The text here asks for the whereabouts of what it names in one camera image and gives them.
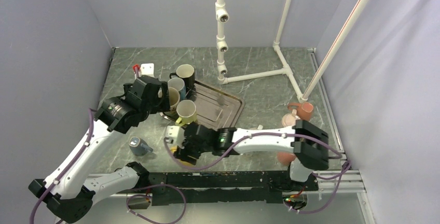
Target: metal tray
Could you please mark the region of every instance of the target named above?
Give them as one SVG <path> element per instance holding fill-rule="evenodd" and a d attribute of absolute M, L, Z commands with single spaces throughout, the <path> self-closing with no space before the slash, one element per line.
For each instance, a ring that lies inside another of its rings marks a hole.
<path fill-rule="evenodd" d="M 233 127 L 244 107 L 244 100 L 198 80 L 186 98 L 196 104 L 197 122 L 214 130 Z M 160 115 L 173 122 L 178 118 L 178 115 Z"/>

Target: wall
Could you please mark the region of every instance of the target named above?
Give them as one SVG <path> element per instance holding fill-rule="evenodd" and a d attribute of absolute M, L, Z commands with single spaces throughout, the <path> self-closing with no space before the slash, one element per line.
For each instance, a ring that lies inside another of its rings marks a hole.
<path fill-rule="evenodd" d="M 88 0 L 114 47 L 212 47 L 215 0 Z M 285 0 L 226 0 L 231 47 L 271 46 Z M 293 0 L 283 47 L 316 47 L 340 0 Z"/>
<path fill-rule="evenodd" d="M 28 185 L 83 136 L 110 54 L 86 0 L 0 0 L 0 223 L 28 222 Z"/>
<path fill-rule="evenodd" d="M 318 44 L 320 60 L 355 1 L 342 0 Z M 379 224 L 440 218 L 439 5 L 371 0 L 324 73 L 344 148 Z"/>

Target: light blue mug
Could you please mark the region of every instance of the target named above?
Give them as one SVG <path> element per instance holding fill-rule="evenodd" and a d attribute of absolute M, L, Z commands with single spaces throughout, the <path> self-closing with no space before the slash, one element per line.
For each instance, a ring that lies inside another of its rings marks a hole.
<path fill-rule="evenodd" d="M 168 81 L 169 88 L 175 88 L 180 94 L 180 100 L 184 100 L 186 96 L 185 82 L 179 77 L 171 78 Z"/>

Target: yellow mug handle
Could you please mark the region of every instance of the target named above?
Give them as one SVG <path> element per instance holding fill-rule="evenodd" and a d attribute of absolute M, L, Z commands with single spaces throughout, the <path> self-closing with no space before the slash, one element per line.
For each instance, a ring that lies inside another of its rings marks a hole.
<path fill-rule="evenodd" d="M 181 117 L 179 117 L 179 118 L 176 120 L 176 125 L 178 125 L 179 127 L 182 127 L 184 124 L 185 124 L 185 123 L 182 122 L 182 118 L 181 118 Z"/>

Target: gray marble table surface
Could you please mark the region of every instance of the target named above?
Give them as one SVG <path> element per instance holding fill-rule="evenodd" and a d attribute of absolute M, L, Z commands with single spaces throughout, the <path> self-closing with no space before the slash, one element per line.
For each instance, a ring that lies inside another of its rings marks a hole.
<path fill-rule="evenodd" d="M 304 91 L 313 77 L 314 70 L 310 55 L 306 48 L 282 48 L 287 62 L 293 69 L 294 76 Z M 217 50 L 216 48 L 117 48 L 110 65 L 108 76 L 102 90 L 100 104 L 108 97 L 123 94 L 122 85 L 132 82 L 134 64 L 154 63 L 155 77 L 168 80 L 169 74 L 179 65 L 191 64 L 196 69 L 196 79 L 221 90 L 234 94 L 245 101 L 245 107 L 236 123 L 238 128 L 264 129 L 282 127 L 281 118 L 289 113 L 287 104 L 298 102 L 295 91 L 285 75 L 234 82 L 227 85 L 217 83 Z M 282 68 L 282 64 L 271 47 L 263 48 L 230 48 L 225 53 L 228 68 L 227 77 L 259 73 Z M 314 105 L 311 123 L 329 134 L 329 143 L 336 148 L 324 102 L 316 87 L 309 97 Z M 137 128 L 130 131 L 116 142 L 93 169 L 93 173 L 111 173 L 125 164 L 136 161 L 150 172 L 184 172 L 167 154 L 164 144 L 164 129 L 169 124 L 160 115 L 150 115 Z M 143 138 L 154 153 L 142 157 L 135 156 L 129 148 L 130 137 Z M 198 165 L 208 164 L 216 158 L 204 153 Z M 338 161 L 331 161 L 331 169 L 339 169 Z M 286 167 L 278 163 L 276 152 L 251 152 L 241 156 L 223 159 L 206 171 L 262 171 L 284 170 Z"/>

